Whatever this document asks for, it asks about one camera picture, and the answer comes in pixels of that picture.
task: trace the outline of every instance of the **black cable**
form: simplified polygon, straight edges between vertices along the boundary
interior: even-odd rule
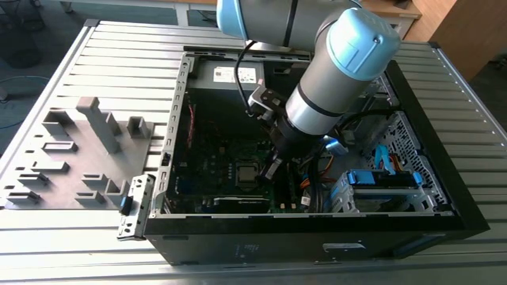
[[[355,113],[354,115],[350,115],[341,125],[335,126],[337,135],[339,136],[341,142],[346,144],[343,140],[343,130],[347,129],[347,127],[354,124],[357,121],[359,121],[362,118],[371,116],[371,115],[385,115],[391,116],[397,111],[399,111],[399,107],[393,107],[389,109],[374,109],[369,111],[363,111],[359,113]]]
[[[203,18],[205,18],[203,21],[211,22],[215,27],[219,27],[219,25],[217,23],[217,19],[210,18],[202,11],[198,10],[198,12],[203,16]]]
[[[238,56],[238,60],[237,60],[237,65],[235,65],[235,81],[237,81],[237,86],[238,86],[238,91],[239,91],[239,95],[241,95],[241,98],[243,100],[243,104],[245,104],[245,108],[247,109],[247,114],[249,116],[253,116],[253,109],[251,109],[251,105],[249,105],[249,100],[245,96],[245,91],[243,91],[243,87],[242,87],[242,82],[239,82],[239,64],[242,62],[242,59],[245,57],[245,54],[247,53],[247,51],[251,49],[253,45],[257,44],[257,41],[251,41],[250,44],[245,47],[243,51],[241,52],[239,56]]]
[[[309,180],[310,180],[310,211],[311,213],[323,212],[323,193],[319,189],[319,160],[321,154],[325,150],[325,146],[319,147],[314,158],[309,165]]]

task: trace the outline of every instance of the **sticker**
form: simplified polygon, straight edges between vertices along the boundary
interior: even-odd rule
[[[238,69],[239,82],[257,83],[255,68],[241,67]],[[235,68],[219,66],[214,69],[214,82],[234,83],[235,81]]]
[[[302,205],[310,206],[310,198],[309,197],[302,197]]]
[[[323,249],[329,252],[330,249],[345,249],[346,251],[354,248],[366,249],[365,245],[361,243],[325,243]]]

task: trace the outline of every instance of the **gray plastic block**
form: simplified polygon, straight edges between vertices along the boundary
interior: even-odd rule
[[[47,186],[50,179],[41,172],[22,173],[18,177],[18,181],[27,187],[31,186]]]
[[[47,142],[42,150],[47,153],[75,153],[78,151],[78,145],[74,141],[54,141]]]
[[[109,181],[109,185],[106,187],[106,196],[110,198],[110,201],[115,204],[115,206],[121,206],[122,199],[127,195],[129,190],[130,183],[127,182],[127,180],[123,181],[121,188],[118,188],[113,180]]]
[[[113,116],[113,113],[111,112],[103,113],[103,115],[106,117],[106,123],[109,124],[114,135],[122,134],[121,126],[118,125],[118,122],[117,122],[115,117]]]
[[[77,109],[87,116],[95,135],[99,137],[109,153],[117,153],[121,149],[121,145],[115,139],[115,133],[111,131],[103,113],[101,112],[99,99],[97,97],[82,97]]]
[[[65,135],[69,136],[66,132],[66,125],[73,124],[74,121],[66,111],[50,111],[42,125],[49,130],[51,136]]]
[[[70,165],[65,161],[37,161],[31,167],[34,172],[66,173]]]
[[[41,196],[31,190],[11,191],[7,199],[17,205],[34,205],[38,203]]]
[[[151,138],[150,128],[143,117],[130,117],[127,130],[131,138]]]
[[[109,178],[105,174],[83,173],[82,181],[85,184],[87,184],[89,187],[106,187],[109,183]]]
[[[95,206],[95,205],[103,204],[106,202],[103,194],[101,194],[99,191],[94,191],[94,192],[78,192],[75,200],[83,206]]]

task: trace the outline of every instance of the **floor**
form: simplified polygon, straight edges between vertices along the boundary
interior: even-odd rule
[[[42,63],[29,69],[13,69],[0,60],[0,80],[19,75],[51,77],[89,18],[151,24],[178,23],[175,11],[171,9],[74,3],[75,12],[67,14],[63,12],[59,2],[43,0],[42,4],[39,11],[47,27],[43,31],[33,34],[45,55]],[[193,26],[214,25],[205,21],[198,11],[190,12],[190,24]],[[472,81],[472,86],[506,128],[507,68],[498,71],[494,65],[488,65]],[[19,125],[10,128],[3,127],[23,121],[45,88],[45,80],[13,80],[2,83],[2,87],[9,91],[11,100],[6,104],[0,104],[0,155]]]
[[[43,53],[43,60],[33,68],[14,69],[0,59],[0,81],[5,78],[19,75],[51,77],[73,45],[86,19],[95,18],[109,21],[150,24],[178,24],[177,13],[173,9],[74,3],[75,12],[67,14],[63,12],[58,1],[42,0],[42,4],[43,6],[39,8],[39,11],[46,22],[46,29],[33,33],[33,36]],[[189,13],[189,21],[193,26],[214,26],[211,22],[205,21],[198,11]],[[45,85],[46,80],[43,79],[19,79],[0,83],[11,98],[7,103],[0,104],[0,155],[21,125],[5,129],[3,127],[23,121]]]

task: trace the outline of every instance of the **aluminum profile table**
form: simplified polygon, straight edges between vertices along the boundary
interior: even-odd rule
[[[2,157],[0,179],[30,143],[27,134],[43,111],[73,109],[79,96],[90,94],[99,97],[101,108],[118,120],[139,114],[155,122],[145,171],[157,172],[185,45],[241,48],[245,43],[215,28],[107,21],[85,27]],[[171,267],[149,242],[117,241],[115,211],[2,210],[0,281],[99,280],[105,284],[150,279],[149,283],[162,284],[169,282],[162,280],[178,279],[178,284],[194,284],[190,278],[207,278],[207,284],[223,284],[223,278],[234,278],[230,282],[247,284],[502,283],[507,263],[506,132],[439,49],[405,42],[395,59],[490,231],[395,261]]]

